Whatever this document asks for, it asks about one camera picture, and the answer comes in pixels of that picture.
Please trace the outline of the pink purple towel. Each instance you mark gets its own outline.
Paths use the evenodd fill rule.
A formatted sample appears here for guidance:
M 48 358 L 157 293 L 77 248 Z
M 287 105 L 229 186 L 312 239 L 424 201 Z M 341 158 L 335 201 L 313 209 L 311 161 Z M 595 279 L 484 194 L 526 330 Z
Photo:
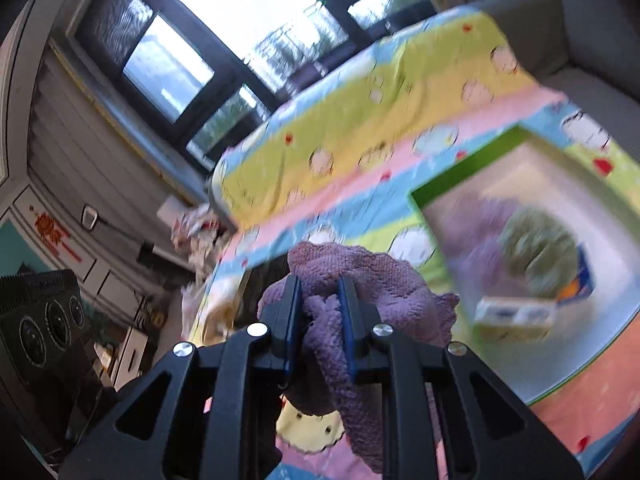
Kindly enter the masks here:
M 302 283 L 302 355 L 285 399 L 292 422 L 338 413 L 352 452 L 373 472 L 383 470 L 381 391 L 352 381 L 344 349 L 342 294 L 354 284 L 364 328 L 386 323 L 422 344 L 442 347 L 457 321 L 458 295 L 436 294 L 405 260 L 386 252 L 335 243 L 301 242 L 288 252 L 288 270 Z

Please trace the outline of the blue orange Tempo tissue pack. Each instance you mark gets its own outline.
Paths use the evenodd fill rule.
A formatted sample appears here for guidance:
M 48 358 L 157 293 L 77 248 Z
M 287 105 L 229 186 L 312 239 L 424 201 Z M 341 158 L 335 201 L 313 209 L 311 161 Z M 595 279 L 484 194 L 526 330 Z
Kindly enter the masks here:
M 565 286 L 556 297 L 556 302 L 559 306 L 564 304 L 571 304 L 578 300 L 588 299 L 594 289 L 594 281 L 591 276 L 591 269 L 585 247 L 579 245 L 577 247 L 578 252 L 578 270 L 573 281 Z

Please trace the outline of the green knitted cloth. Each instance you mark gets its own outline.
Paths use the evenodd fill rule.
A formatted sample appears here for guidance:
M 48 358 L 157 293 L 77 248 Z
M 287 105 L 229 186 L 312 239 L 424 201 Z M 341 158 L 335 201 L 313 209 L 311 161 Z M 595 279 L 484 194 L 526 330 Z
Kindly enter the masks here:
M 542 209 L 521 207 L 499 237 L 506 270 L 532 296 L 554 298 L 578 270 L 577 242 L 564 224 Z

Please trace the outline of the black glossy box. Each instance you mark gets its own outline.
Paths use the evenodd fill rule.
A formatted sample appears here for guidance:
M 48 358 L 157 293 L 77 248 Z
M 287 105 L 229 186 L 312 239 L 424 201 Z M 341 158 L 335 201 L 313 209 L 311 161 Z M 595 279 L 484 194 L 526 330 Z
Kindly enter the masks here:
M 254 316 L 258 302 L 266 289 L 287 275 L 288 257 L 286 255 L 280 255 L 247 270 L 241 287 L 240 311 L 245 315 Z

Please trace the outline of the black floor lamp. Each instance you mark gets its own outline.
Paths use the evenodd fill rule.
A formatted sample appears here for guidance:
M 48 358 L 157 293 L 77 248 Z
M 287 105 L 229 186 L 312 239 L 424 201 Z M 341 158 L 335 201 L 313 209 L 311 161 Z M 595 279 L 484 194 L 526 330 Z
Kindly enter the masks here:
M 174 252 L 160 247 L 159 244 L 146 240 L 143 237 L 131 234 L 112 222 L 104 219 L 99 211 L 89 204 L 82 207 L 80 214 L 80 224 L 82 228 L 92 233 L 99 226 L 111 234 L 115 234 L 126 243 L 137 249 L 136 263 L 140 266 L 158 272 L 167 273 L 193 273 L 193 266 L 183 258 L 178 257 Z

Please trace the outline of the pile of clothes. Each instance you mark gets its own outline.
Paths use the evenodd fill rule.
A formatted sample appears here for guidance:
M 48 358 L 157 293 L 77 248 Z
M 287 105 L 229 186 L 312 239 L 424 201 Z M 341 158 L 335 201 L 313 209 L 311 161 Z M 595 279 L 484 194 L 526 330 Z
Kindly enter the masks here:
M 171 244 L 201 273 L 210 273 L 220 261 L 230 232 L 209 204 L 187 209 L 171 228 Z

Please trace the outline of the green cardboard box tray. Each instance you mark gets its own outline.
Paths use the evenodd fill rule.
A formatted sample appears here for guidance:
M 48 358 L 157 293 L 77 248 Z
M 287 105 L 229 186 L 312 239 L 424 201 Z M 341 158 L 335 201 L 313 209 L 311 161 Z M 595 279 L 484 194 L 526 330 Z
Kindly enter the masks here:
M 639 309 L 639 216 L 605 156 L 521 126 L 411 196 L 459 294 L 460 337 L 525 402 L 586 368 Z

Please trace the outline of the white cabinet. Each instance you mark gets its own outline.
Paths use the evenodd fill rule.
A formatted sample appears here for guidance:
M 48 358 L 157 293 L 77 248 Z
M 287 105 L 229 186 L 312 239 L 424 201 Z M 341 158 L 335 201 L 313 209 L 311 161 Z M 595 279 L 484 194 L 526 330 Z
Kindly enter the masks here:
M 82 299 L 110 320 L 104 338 L 115 347 L 108 364 L 120 388 L 142 375 L 154 350 L 148 335 L 149 296 L 123 270 L 81 239 L 72 222 L 30 185 L 1 196 L 1 273 L 70 269 Z

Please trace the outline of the grey sofa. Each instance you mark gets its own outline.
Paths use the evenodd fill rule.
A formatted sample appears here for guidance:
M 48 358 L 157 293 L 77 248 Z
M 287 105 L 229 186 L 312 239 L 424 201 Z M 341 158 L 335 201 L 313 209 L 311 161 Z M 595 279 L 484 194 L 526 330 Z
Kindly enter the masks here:
M 639 157 L 639 8 L 630 0 L 477 0 L 524 68 Z

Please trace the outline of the black window frame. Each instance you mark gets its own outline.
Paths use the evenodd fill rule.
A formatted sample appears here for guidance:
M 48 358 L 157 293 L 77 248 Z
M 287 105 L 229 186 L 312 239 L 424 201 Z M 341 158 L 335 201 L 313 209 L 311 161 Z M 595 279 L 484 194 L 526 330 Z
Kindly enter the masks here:
M 198 171 L 433 0 L 80 0 L 70 40 Z

